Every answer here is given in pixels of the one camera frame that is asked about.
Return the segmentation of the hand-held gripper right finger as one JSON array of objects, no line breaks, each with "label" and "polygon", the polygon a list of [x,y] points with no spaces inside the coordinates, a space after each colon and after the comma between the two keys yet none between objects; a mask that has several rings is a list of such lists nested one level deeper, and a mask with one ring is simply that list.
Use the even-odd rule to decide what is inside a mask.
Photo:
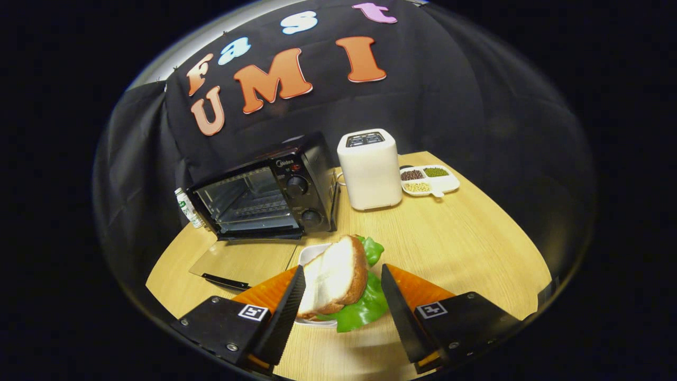
[{"label": "hand-held gripper right finger", "polygon": [[382,266],[380,279],[400,342],[419,374],[464,366],[522,327],[477,292],[456,295],[392,264]]}]

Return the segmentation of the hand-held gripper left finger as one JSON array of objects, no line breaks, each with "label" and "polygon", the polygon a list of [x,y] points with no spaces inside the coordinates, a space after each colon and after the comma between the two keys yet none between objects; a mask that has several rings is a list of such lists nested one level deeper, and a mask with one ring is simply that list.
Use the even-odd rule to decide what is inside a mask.
[{"label": "hand-held gripper left finger", "polygon": [[233,299],[210,296],[171,327],[229,366],[271,374],[285,351],[305,284],[303,267],[296,266]]}]

